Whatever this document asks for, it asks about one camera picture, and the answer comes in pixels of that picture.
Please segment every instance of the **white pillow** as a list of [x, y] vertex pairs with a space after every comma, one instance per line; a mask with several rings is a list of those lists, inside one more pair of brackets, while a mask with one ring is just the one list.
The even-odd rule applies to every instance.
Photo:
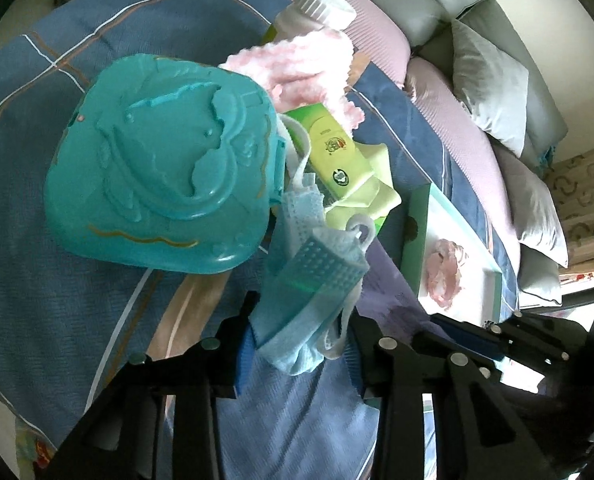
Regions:
[[522, 245], [517, 282], [519, 306], [561, 306], [559, 266], [544, 253]]
[[496, 145], [493, 150], [506, 183], [517, 238], [567, 267], [568, 247], [550, 189], [508, 150]]
[[452, 21], [455, 97], [482, 130], [521, 156], [528, 69], [457, 20]]

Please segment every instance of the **wall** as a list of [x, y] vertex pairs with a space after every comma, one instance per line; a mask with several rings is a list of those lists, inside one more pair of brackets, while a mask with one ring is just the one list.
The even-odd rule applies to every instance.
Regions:
[[578, 0], [497, 0], [570, 129], [555, 160], [594, 148], [594, 22]]

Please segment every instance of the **bottle cap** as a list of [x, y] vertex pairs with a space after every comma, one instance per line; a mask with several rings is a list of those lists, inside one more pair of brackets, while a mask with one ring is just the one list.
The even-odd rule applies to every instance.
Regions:
[[293, 0], [306, 16], [334, 30], [344, 30], [357, 16], [346, 0]]

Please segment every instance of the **pink fluffy towel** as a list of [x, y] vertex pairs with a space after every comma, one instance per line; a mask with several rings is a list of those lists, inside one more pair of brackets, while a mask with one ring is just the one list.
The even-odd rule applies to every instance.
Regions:
[[322, 103], [352, 136], [363, 111], [344, 89], [353, 60], [353, 44], [331, 28], [292, 40], [254, 46], [229, 56], [219, 68], [247, 75], [270, 95], [279, 113]]

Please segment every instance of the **printed logo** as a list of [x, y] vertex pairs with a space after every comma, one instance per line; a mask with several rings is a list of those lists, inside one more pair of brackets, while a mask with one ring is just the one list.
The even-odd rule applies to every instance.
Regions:
[[350, 182], [346, 171], [344, 170], [334, 170], [333, 171], [333, 180], [338, 186], [346, 187]]
[[328, 153], [334, 153], [336, 150], [341, 150], [346, 147], [346, 141], [344, 139], [340, 139], [339, 137], [332, 137], [328, 139], [326, 142], [326, 150]]

